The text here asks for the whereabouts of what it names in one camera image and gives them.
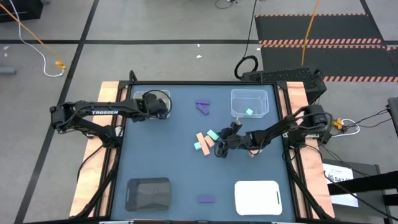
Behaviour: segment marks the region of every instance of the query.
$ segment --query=white cable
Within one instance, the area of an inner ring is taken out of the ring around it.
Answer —
[[[16,9],[15,6],[14,6],[14,3],[12,2],[12,0],[9,0],[9,1],[10,1],[10,3],[11,3],[12,9],[14,10],[15,15],[16,15],[18,21],[20,22],[21,20],[19,19],[19,15],[18,15],[17,9]],[[59,77],[59,76],[62,76],[63,73],[65,72],[64,70],[62,70],[62,72],[59,73],[58,75],[49,75],[49,74],[45,71],[45,68],[46,68],[46,66],[47,66],[47,62],[46,62],[46,59],[45,59],[45,57],[44,57],[44,54],[43,54],[42,52],[40,52],[39,50],[37,50],[37,48],[35,48],[32,44],[28,44],[27,42],[25,42],[25,41],[22,39],[21,24],[20,24],[19,22],[18,22],[19,38],[20,38],[20,40],[21,40],[24,44],[26,44],[26,45],[32,47],[33,49],[35,49],[35,51],[36,51],[37,53],[39,53],[39,54],[43,57],[43,61],[44,61],[43,72],[44,72],[44,75],[46,75],[46,76],[48,76],[48,77]]]
[[[345,133],[345,134],[337,134],[337,135],[335,135],[335,136],[332,136],[333,138],[335,138],[335,137],[341,137],[341,136],[349,136],[349,135],[358,134],[359,131],[361,130],[361,128],[360,128],[360,127],[355,123],[355,121],[353,121],[352,119],[348,119],[348,118],[342,119],[342,120],[341,120],[341,124],[342,124],[342,125],[344,125],[344,121],[351,121],[353,124],[355,124],[355,126],[356,126],[356,132],[354,132],[354,133]]]

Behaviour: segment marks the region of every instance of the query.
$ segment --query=dark blue table surface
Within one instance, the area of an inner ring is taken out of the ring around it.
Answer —
[[[286,164],[282,160],[282,138],[250,158],[245,150],[230,150],[226,159],[211,151],[196,151],[196,133],[203,135],[226,128],[231,116],[231,90],[260,89],[269,97],[269,112],[262,118],[241,118],[238,134],[266,129],[278,122],[273,86],[183,86],[136,85],[137,91],[168,90],[173,108],[166,120],[128,121],[119,165],[111,218],[154,220],[211,220],[293,222],[294,209]],[[196,100],[210,100],[209,115],[196,109]],[[171,182],[171,204],[165,211],[128,212],[125,208],[127,182],[132,178],[167,177]],[[241,216],[236,213],[234,185],[239,180],[274,180],[282,200],[280,215]],[[198,195],[214,195],[215,203],[198,203]]]

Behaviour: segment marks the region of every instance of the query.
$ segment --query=paper sign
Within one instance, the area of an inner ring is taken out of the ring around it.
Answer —
[[[323,170],[325,171],[326,176],[336,183],[354,179],[353,170],[347,167],[323,164]],[[358,207],[358,200],[349,194],[333,195],[330,196],[330,199],[334,204]]]

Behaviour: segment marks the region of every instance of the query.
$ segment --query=yellow connector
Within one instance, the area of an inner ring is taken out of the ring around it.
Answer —
[[[341,118],[337,118],[332,122],[332,125],[339,130],[343,130],[343,122]]]
[[[56,65],[58,68],[61,68],[61,70],[67,69],[67,67],[63,64],[63,62],[62,62],[61,60],[57,60],[57,61],[55,62],[55,65]]]

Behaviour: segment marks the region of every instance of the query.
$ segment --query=metal frame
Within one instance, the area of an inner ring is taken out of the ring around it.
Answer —
[[[236,82],[236,81],[230,81],[230,82],[224,82],[224,81],[137,81],[137,78],[135,74],[131,71],[130,72],[130,80],[128,81],[119,81],[119,86],[118,86],[118,92],[116,95],[116,101],[121,101],[122,92],[126,88],[127,93],[126,97],[130,97],[134,85],[272,85],[274,88],[274,94],[275,94],[275,100],[277,103],[277,112],[279,115],[279,119],[283,118],[282,114],[282,107],[280,103],[280,95],[279,95],[279,88],[281,88],[284,92],[284,100],[286,102],[286,107],[287,107],[287,113],[292,114],[292,109],[290,106],[290,98],[289,98],[289,93],[287,92],[287,85],[286,82]],[[117,115],[114,115],[112,118],[111,125],[116,127],[116,121],[117,121]],[[121,126],[124,129],[126,127],[126,121],[127,119],[123,118],[121,122]],[[287,139],[282,138],[282,142],[284,147],[287,145]],[[106,154],[104,158],[104,163],[102,167],[102,172],[101,172],[101,179],[99,184],[101,185],[104,182],[104,179],[106,177],[106,174],[108,173],[108,167],[110,163],[110,158],[111,158],[111,152],[114,149],[106,149]],[[119,150],[116,150],[115,158],[114,161],[118,162],[119,158],[121,156],[121,148]],[[290,154],[287,154],[287,160],[290,160]],[[300,176],[301,181],[306,185],[305,183],[305,176],[304,176],[304,171],[303,171],[303,166],[302,166],[302,161],[301,161],[301,156],[300,152],[298,152],[298,156],[296,156],[296,162],[297,162],[297,173]],[[98,200],[96,207],[94,208],[94,217],[91,218],[76,218],[76,219],[66,219],[66,220],[52,220],[52,221],[47,221],[47,222],[37,222],[37,223],[46,223],[46,224],[62,224],[62,223],[103,223],[106,221],[111,221],[110,216],[112,212],[112,206],[113,206],[113,198],[114,198],[114,191],[115,191],[115,186],[116,186],[116,181],[117,181],[117,175],[118,175],[118,170],[115,171],[116,175],[114,179],[110,183],[110,188],[109,188],[109,197],[107,201],[107,207],[106,207],[106,214],[105,216],[99,216],[100,215],[100,209],[101,209],[101,203],[102,203],[102,197]],[[297,199],[297,192],[295,188],[295,183],[291,178],[290,172],[287,173],[288,178],[289,178],[289,184],[290,184],[290,193],[292,195],[292,203],[294,207],[294,216],[296,222],[299,220],[304,220],[300,216],[300,209],[299,209],[299,203]],[[304,198],[304,203],[305,203],[305,209],[307,213],[307,217],[310,217],[306,220],[313,220],[312,219],[312,209],[310,208],[307,200]],[[189,222],[180,222],[180,221],[171,221],[171,220],[134,220],[134,223],[245,223],[247,224],[248,222],[212,222],[212,221],[189,221]],[[250,222],[250,223],[271,223],[271,222]],[[329,220],[326,223],[341,223],[341,222],[330,222]]]

